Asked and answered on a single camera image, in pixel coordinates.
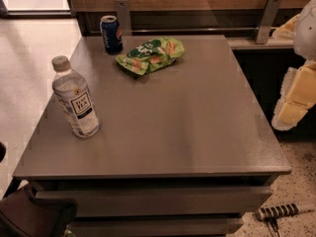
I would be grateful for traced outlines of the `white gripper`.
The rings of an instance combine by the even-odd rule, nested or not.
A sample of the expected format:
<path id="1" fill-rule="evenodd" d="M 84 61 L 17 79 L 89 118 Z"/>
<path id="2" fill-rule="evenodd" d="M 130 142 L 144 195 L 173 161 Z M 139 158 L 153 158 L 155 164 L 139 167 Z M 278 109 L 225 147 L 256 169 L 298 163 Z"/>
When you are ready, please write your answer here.
<path id="1" fill-rule="evenodd" d="M 316 0 L 310 0 L 297 14 L 273 32 L 277 40 L 292 40 L 294 52 L 306 60 L 316 59 Z M 316 104 L 316 62 L 306 61 L 298 69 L 289 67 L 276 102 L 272 126 L 287 131 Z"/>

